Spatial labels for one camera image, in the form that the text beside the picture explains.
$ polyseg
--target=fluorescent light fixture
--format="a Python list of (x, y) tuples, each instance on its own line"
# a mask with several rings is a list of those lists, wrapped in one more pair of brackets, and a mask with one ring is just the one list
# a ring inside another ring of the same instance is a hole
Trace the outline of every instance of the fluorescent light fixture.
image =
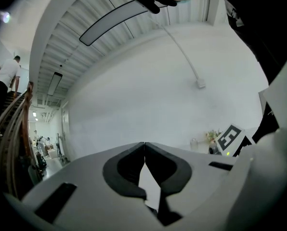
[(48, 95), (53, 96), (53, 94), (54, 94), (57, 86), (59, 85), (61, 79), (62, 79), (62, 74), (55, 72), (53, 77), (52, 77), (51, 84), (49, 85), (49, 88), (48, 88), (48, 92), (47, 92)]
[(0, 11), (0, 20), (2, 20), (4, 23), (8, 23), (10, 21), (10, 14), (6, 11)]
[[(156, 2), (156, 5), (159, 8), (167, 7), (167, 5), (160, 4), (159, 2)], [(80, 36), (79, 40), (85, 45), (90, 46), (100, 36), (116, 25), (145, 12), (148, 12), (148, 9), (140, 5), (138, 2), (134, 0), (127, 2), (99, 19)]]

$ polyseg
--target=black panel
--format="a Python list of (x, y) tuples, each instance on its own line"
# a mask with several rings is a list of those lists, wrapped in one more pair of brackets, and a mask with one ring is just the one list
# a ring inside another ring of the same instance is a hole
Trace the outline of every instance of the black panel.
[(238, 137), (241, 130), (231, 125), (226, 132), (217, 140), (221, 146), (221, 149), (224, 151), (226, 148), (231, 145), (231, 143)]
[(244, 139), (242, 140), (242, 143), (240, 144), (239, 148), (236, 150), (235, 154), (233, 156), (238, 156), (241, 153), (241, 150), (243, 147), (252, 145), (252, 143), (249, 141), (249, 139), (245, 136)]
[(166, 196), (179, 193), (192, 176), (192, 168), (185, 160), (151, 143), (145, 143), (144, 156), (152, 176)]
[(147, 206), (147, 207), (153, 213), (153, 215), (155, 215), (157, 217), (157, 210), (155, 210), (155, 209), (153, 209), (153, 208), (151, 208), (149, 206)]
[(182, 217), (171, 212), (166, 197), (182, 191), (192, 176), (192, 168), (185, 160), (151, 143), (145, 143), (144, 156), (147, 167), (161, 188), (157, 218), (164, 226), (170, 225)]
[(211, 163), (209, 163), (209, 166), (221, 168), (221, 169), (228, 170), (228, 171), (230, 171), (233, 167), (233, 165), (223, 164), (223, 163), (219, 163), (219, 162), (211, 162)]
[(77, 186), (63, 183), (48, 199), (36, 210), (36, 214), (49, 223), (58, 216)]
[(110, 158), (103, 167), (106, 183), (125, 197), (146, 199), (145, 190), (138, 187), (140, 172), (144, 166), (144, 143)]

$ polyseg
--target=floor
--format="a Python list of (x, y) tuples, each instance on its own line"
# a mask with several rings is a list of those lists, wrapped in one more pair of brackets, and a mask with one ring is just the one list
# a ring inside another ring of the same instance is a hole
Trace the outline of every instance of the floor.
[(143, 168), (140, 172), (139, 187), (144, 189), (147, 194), (147, 200), (144, 203), (150, 208), (158, 211), (161, 188), (153, 178), (146, 164), (143, 165)]
[(47, 163), (47, 167), (43, 171), (43, 180), (46, 180), (62, 169), (63, 166), (61, 165), (59, 158), (50, 159), (49, 157), (45, 157), (44, 159)]

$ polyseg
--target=wall light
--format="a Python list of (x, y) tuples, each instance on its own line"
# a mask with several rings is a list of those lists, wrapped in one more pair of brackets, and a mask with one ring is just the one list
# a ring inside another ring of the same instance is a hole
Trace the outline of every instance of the wall light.
[(61, 79), (62, 79), (62, 74), (55, 72), (53, 77), (52, 77), (51, 84), (49, 85), (49, 88), (48, 88), (48, 92), (47, 92), (48, 95), (53, 96), (53, 94), (54, 94), (57, 86), (59, 85)]
[(10, 21), (10, 14), (5, 11), (0, 11), (0, 20), (3, 21), (4, 23), (8, 23)]

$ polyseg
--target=person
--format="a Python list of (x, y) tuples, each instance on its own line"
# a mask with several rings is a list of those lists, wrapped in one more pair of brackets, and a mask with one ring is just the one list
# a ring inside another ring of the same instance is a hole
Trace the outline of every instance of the person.
[(44, 146), (47, 146), (49, 144), (48, 140), (41, 136), (40, 141), (44, 144)]
[(49, 149), (53, 149), (53, 145), (52, 145), (51, 139), (49, 137), (46, 139), (46, 146), (48, 146)]
[(3, 104), (8, 94), (8, 87), (11, 80), (15, 77), (15, 93), (13, 97), (17, 95), (19, 85), (19, 72), (20, 72), (20, 57), (16, 56), (14, 59), (6, 60), (0, 66), (0, 115), (3, 108)]
[(49, 147), (51, 145), (49, 138), (42, 138), (41, 140), (45, 146)]
[[(253, 52), (271, 84), (287, 61), (287, 0), (224, 1), (230, 27)], [(253, 140), (277, 129), (267, 104)]]
[(38, 141), (38, 131), (34, 130), (34, 141)]
[(49, 150), (49, 147), (48, 146), (46, 146), (46, 139), (43, 137), (43, 136), (41, 136), (40, 138), (39, 138), (39, 143), (42, 145), (41, 146), (41, 150), (42, 150), (42, 152), (43, 152), (43, 156), (48, 156), (48, 150)]

